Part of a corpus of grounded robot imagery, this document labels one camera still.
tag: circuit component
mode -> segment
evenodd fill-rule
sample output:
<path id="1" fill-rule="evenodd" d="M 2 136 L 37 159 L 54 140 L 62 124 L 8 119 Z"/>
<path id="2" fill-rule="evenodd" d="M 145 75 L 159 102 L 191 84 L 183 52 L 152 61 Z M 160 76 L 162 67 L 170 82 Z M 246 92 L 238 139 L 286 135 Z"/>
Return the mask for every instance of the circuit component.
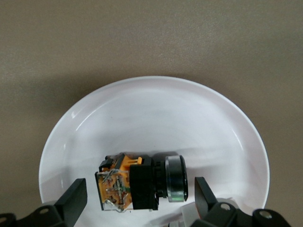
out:
<path id="1" fill-rule="evenodd" d="M 102 210 L 157 210 L 159 197 L 186 201 L 188 185 L 182 156 L 155 161 L 147 155 L 106 156 L 95 173 Z"/>
<path id="2" fill-rule="evenodd" d="M 102 210 L 125 211 L 132 203 L 129 184 L 130 165 L 140 165 L 142 158 L 125 154 L 106 157 L 95 173 Z"/>

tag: beige surface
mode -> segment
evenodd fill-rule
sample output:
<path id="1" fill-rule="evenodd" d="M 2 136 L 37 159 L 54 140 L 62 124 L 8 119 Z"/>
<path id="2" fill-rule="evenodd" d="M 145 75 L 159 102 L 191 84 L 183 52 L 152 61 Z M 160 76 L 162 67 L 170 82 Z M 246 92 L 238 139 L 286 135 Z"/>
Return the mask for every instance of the beige surface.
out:
<path id="1" fill-rule="evenodd" d="M 190 79 L 253 121 L 268 151 L 267 207 L 300 226 L 303 1 L 0 2 L 0 212 L 40 205 L 44 143 L 75 102 L 143 75 Z"/>

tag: white plate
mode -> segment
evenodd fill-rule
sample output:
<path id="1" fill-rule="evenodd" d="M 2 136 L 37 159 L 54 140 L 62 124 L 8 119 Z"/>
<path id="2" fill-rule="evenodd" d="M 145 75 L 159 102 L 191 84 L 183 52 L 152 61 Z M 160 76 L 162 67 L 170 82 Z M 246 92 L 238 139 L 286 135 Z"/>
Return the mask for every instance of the white plate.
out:
<path id="1" fill-rule="evenodd" d="M 102 211 L 94 173 L 106 155 L 138 152 L 183 155 L 186 203 L 161 199 L 159 211 Z M 86 178 L 88 204 L 78 227 L 162 226 L 194 201 L 194 177 L 204 176 L 218 198 L 246 213 L 263 208 L 269 188 L 265 147 L 248 117 L 230 100 L 192 81 L 172 77 L 122 80 L 90 93 L 57 123 L 43 150 L 42 202 L 57 200 Z"/>

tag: gray tabletop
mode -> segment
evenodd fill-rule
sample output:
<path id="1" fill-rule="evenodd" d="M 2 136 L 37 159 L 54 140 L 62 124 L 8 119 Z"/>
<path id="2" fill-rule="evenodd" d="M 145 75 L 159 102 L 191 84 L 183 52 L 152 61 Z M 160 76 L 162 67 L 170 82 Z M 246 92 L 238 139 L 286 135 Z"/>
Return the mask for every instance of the gray tabletop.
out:
<path id="1" fill-rule="evenodd" d="M 41 204 L 39 162 L 60 117 L 91 91 L 165 75 L 204 84 L 257 127 L 267 208 L 303 223 L 303 1 L 0 2 L 0 213 Z"/>

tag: bolt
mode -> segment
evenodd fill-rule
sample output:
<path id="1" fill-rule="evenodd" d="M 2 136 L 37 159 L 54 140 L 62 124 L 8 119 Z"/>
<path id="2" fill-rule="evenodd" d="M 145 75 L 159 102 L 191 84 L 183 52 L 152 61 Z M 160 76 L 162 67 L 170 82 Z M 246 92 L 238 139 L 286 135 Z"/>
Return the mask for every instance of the bolt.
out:
<path id="1" fill-rule="evenodd" d="M 231 210 L 231 207 L 230 207 L 227 203 L 222 203 L 222 204 L 221 204 L 221 208 L 222 208 L 223 210 Z"/>
<path id="2" fill-rule="evenodd" d="M 262 217 L 267 218 L 267 219 L 271 219 L 271 218 L 272 218 L 271 214 L 270 214 L 268 211 L 266 211 L 266 210 L 261 210 L 261 211 L 259 212 L 259 214 L 260 214 Z"/>

